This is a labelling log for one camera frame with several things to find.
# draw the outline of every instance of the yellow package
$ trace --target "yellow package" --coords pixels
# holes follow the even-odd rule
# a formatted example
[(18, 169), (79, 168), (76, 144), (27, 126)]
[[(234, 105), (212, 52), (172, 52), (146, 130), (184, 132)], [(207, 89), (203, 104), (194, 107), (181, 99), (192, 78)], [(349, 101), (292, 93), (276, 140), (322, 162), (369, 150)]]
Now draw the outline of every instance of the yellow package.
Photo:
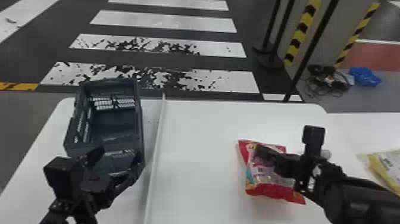
[(400, 195), (400, 150), (368, 154), (372, 169)]

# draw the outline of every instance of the hazard tape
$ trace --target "hazard tape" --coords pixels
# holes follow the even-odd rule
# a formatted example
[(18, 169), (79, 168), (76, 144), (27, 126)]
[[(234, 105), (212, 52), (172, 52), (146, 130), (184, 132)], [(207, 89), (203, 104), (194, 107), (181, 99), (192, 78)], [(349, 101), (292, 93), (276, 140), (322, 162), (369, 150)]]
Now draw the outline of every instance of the hazard tape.
[(346, 47), (343, 49), (343, 51), (340, 53), (339, 57), (337, 58), (334, 67), (339, 68), (342, 62), (345, 60), (346, 56), (349, 54), (351, 48), (353, 47), (355, 41), (360, 37), (361, 32), (364, 30), (364, 28), (368, 25), (370, 22), (372, 16), (376, 12), (376, 10), (379, 8), (380, 3), (373, 3), (370, 9), (367, 11), (367, 15), (361, 20), (357, 28), (355, 29), (354, 34), (351, 36), (349, 41), (347, 41)]
[(0, 90), (34, 91), (38, 85), (37, 83), (0, 82)]
[(314, 16), (316, 15), (320, 5), (321, 0), (310, 0), (310, 2), (308, 2), (306, 5), (299, 25), (297, 26), (295, 35), (292, 38), (289, 49), (287, 50), (285, 58), (283, 59), (285, 66), (292, 66), (293, 62), (295, 61), (300, 46), (305, 40), (307, 31), (309, 31), (310, 26), (313, 24)]

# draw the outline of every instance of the yellow line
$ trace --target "yellow line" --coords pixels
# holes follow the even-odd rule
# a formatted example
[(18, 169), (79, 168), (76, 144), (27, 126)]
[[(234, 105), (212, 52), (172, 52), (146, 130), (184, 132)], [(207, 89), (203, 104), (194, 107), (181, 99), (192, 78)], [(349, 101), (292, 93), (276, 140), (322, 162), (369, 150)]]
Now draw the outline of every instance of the yellow line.
[(0, 82), (0, 90), (34, 91), (38, 86), (37, 83)]
[[(379, 5), (380, 5), (379, 2), (373, 3), (372, 6), (368, 9), (368, 11), (367, 11), (367, 13), (366, 13), (365, 15), (367, 15), (368, 13), (370, 13), (370, 12), (372, 12), (372, 11), (374, 11), (374, 10), (377, 10), (378, 7), (379, 7)], [(355, 30), (357, 31), (358, 29), (361, 29), (361, 28), (366, 27), (366, 26), (368, 25), (368, 23), (370, 22), (371, 18), (372, 18), (372, 17), (361, 20), (361, 22), (359, 23), (359, 25), (357, 26), (357, 28), (356, 28)], [(360, 35), (361, 35), (361, 34), (359, 33), (359, 34), (357, 34), (357, 35), (351, 36), (350, 39), (349, 39), (349, 41), (347, 41), (346, 46), (349, 45), (349, 44), (354, 43), (354, 42), (359, 38)], [(350, 50), (351, 50), (351, 48), (350, 48), (350, 49), (346, 49), (346, 50), (344, 50), (344, 49), (343, 49), (343, 51), (340, 53), (340, 55), (338, 56), (338, 58), (337, 58), (336, 61), (338, 61), (338, 59), (340, 59), (340, 58), (343, 58), (343, 57), (345, 58), (345, 57), (348, 55), (348, 53), (350, 52)], [(339, 68), (341, 64), (342, 64), (342, 62), (336, 63), (336, 64), (334, 65), (334, 67)]]
[(313, 23), (313, 20), (314, 20), (314, 18), (312, 18), (310, 14), (306, 13), (301, 17), (300, 23), (304, 23), (308, 27), (310, 27), (310, 25), (312, 25), (312, 23)]
[[(309, 31), (310, 26), (313, 24), (314, 17), (317, 14), (317, 11), (318, 11), (320, 5), (321, 5), (321, 0), (310, 0), (306, 4), (305, 8), (307, 8), (309, 6), (312, 6), (312, 7), (315, 8), (314, 16), (311, 16), (311, 14), (309, 14), (309, 12), (304, 11), (303, 15), (300, 18), (299, 24), (304, 23), (307, 26), (307, 31)], [(287, 53), (286, 54), (292, 55), (293, 56), (293, 61), (294, 61), (294, 59), (296, 59), (296, 56), (297, 56), (297, 54), (298, 54), (298, 52), (300, 50), (301, 44), (305, 40), (306, 34), (307, 34), (307, 32), (303, 33), (303, 31), (301, 31), (301, 30), (296, 30), (295, 34), (293, 35), (292, 40), (296, 39), (296, 40), (298, 40), (300, 42), (300, 46), (298, 48), (290, 45), (289, 48), (287, 49)], [(290, 61), (290, 60), (287, 60), (287, 59), (283, 60), (283, 62), (285, 63), (285, 66), (288, 66), (288, 67), (293, 65), (293, 62)]]
[(288, 59), (283, 60), (284, 64), (286, 67), (291, 66), (293, 63), (291, 61), (289, 61)]
[(373, 3), (372, 6), (371, 6), (371, 8), (368, 10), (368, 13), (369, 13), (370, 11), (377, 10), (377, 9), (379, 8), (379, 5), (380, 5), (379, 2)]
[(289, 46), (287, 53), (296, 56), (298, 51), (299, 49), (297, 49), (295, 46)]
[(316, 10), (318, 10), (318, 8), (321, 5), (321, 0), (311, 0), (308, 5), (312, 5)]

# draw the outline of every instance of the stanchion base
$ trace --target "stanchion base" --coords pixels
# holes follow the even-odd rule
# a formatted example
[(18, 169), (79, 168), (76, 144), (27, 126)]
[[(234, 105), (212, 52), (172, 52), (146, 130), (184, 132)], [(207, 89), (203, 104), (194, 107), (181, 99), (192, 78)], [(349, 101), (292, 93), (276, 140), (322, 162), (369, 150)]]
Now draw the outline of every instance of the stanchion base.
[(272, 43), (268, 43), (266, 47), (264, 47), (262, 44), (253, 45), (253, 51), (257, 54), (272, 54), (273, 49), (274, 45)]
[(274, 56), (274, 60), (270, 61), (270, 55), (259, 55), (257, 61), (260, 65), (270, 69), (281, 69), (284, 67), (283, 61), (278, 57)]

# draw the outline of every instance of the plastic basket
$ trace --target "plastic basket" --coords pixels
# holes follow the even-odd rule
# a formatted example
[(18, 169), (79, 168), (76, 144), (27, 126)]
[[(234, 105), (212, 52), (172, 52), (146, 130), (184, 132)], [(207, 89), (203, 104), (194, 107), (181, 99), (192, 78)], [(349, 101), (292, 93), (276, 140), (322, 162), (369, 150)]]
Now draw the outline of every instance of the plastic basket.
[(144, 157), (142, 107), (135, 78), (83, 82), (74, 106), (64, 140), (68, 156), (79, 157), (103, 145), (105, 156), (122, 159), (139, 150)]

